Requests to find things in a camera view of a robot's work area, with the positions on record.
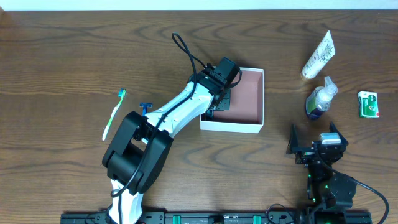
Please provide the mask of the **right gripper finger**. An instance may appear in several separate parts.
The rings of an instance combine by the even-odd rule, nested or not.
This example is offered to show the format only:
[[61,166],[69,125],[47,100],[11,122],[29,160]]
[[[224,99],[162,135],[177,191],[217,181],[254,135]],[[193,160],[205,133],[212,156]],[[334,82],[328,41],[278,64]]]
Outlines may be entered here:
[[296,154],[300,149],[299,140],[297,137],[297,131],[295,125],[292,124],[290,127],[289,143],[287,145],[286,154]]
[[334,125],[334,123],[331,121],[330,125],[329,125],[329,131],[331,133],[336,133],[339,138],[341,139],[341,144],[344,145],[348,145],[348,141],[346,140],[346,138],[338,131],[338,129],[336,128],[336,126]]

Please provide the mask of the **clear foam pump bottle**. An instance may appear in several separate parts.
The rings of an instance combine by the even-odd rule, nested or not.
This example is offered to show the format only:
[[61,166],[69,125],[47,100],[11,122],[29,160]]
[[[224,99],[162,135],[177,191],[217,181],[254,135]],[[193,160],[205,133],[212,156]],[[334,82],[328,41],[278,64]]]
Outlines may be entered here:
[[338,87],[329,76],[324,81],[325,86],[316,87],[305,101],[305,113],[310,120],[316,120],[328,111],[333,97],[338,93]]

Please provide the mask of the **blue disposable razor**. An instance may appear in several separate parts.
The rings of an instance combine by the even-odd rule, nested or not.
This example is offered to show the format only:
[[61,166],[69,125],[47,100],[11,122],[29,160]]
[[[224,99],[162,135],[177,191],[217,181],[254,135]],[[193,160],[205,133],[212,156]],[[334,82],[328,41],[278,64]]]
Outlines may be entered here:
[[146,113],[148,112],[148,109],[152,108],[153,104],[141,102],[141,103],[139,103],[139,106],[142,108],[142,115],[145,116]]

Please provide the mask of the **white bamboo print lotion tube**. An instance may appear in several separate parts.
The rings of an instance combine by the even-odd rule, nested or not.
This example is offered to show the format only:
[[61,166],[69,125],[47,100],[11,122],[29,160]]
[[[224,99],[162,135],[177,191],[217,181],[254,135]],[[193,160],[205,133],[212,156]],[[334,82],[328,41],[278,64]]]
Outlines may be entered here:
[[315,78],[334,55],[335,46],[331,32],[328,31],[304,65],[301,71],[301,77],[304,80]]

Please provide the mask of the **green white toothbrush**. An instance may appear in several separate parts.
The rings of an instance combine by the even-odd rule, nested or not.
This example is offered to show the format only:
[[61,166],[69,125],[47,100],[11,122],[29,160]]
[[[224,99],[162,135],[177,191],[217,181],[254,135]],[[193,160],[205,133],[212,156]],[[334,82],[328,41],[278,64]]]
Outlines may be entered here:
[[108,120],[108,123],[107,123],[106,126],[105,126],[105,129],[104,129],[103,134],[102,134],[102,137],[101,137],[101,140],[102,140],[102,141],[105,141],[105,140],[106,140],[106,137],[107,137],[108,132],[109,132],[109,129],[110,129],[111,125],[112,125],[113,119],[114,119],[114,117],[115,117],[115,115],[116,115],[118,109],[119,109],[120,106],[122,105],[125,96],[126,96],[126,90],[123,89],[123,88],[121,88],[120,91],[119,91],[119,94],[118,94],[119,102],[118,102],[117,105],[113,108],[113,110],[112,110],[112,112],[111,112],[111,116],[110,116],[110,118],[109,118],[109,120]]

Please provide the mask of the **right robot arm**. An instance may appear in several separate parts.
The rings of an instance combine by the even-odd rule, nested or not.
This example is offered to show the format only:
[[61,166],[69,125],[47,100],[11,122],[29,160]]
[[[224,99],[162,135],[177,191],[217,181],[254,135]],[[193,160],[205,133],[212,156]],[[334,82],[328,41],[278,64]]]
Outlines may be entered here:
[[333,163],[343,157],[348,141],[330,123],[311,146],[301,146],[294,125],[290,128],[287,154],[295,155],[295,163],[308,169],[307,197],[313,202],[295,216],[295,223],[346,223],[345,212],[353,206],[356,184],[347,176],[332,170]]

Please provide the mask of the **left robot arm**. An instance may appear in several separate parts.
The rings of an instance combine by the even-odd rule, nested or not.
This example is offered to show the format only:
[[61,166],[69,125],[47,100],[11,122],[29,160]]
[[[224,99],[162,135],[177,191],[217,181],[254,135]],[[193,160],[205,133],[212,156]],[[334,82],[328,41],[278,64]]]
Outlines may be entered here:
[[145,115],[132,111],[124,117],[102,160],[113,186],[109,223],[138,221],[144,194],[161,173],[174,136],[219,103],[241,74],[236,65],[208,65],[159,109]]

